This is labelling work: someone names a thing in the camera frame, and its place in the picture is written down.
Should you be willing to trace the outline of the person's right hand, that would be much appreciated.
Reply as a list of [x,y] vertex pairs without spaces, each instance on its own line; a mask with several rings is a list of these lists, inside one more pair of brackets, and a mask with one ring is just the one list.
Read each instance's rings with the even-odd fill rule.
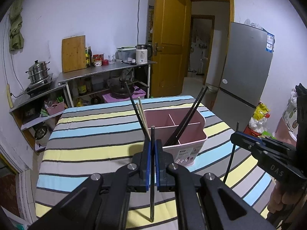
[[293,212],[297,212],[302,208],[305,201],[306,192],[304,190],[297,192],[286,191],[285,187],[276,181],[267,208],[270,213],[275,213],[281,211],[284,206],[290,205],[295,206]]

